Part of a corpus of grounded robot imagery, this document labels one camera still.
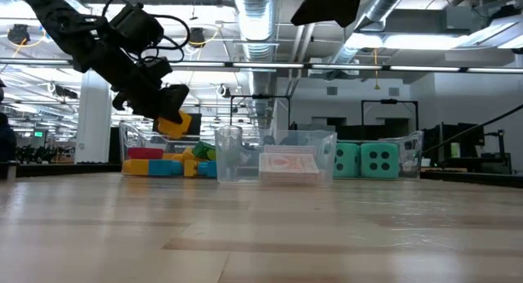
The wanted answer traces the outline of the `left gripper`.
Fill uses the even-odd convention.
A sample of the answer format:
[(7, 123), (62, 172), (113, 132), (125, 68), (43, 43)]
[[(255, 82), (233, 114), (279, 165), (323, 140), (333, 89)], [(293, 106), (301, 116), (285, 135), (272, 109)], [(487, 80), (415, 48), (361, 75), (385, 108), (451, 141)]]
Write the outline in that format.
[(137, 63), (128, 60), (120, 70), (122, 73), (118, 82), (111, 86), (116, 93), (112, 100), (116, 110), (124, 110), (123, 105), (127, 104), (135, 115), (182, 123), (180, 108), (190, 89), (185, 84), (172, 84), (161, 89), (162, 77), (172, 72), (166, 57)]

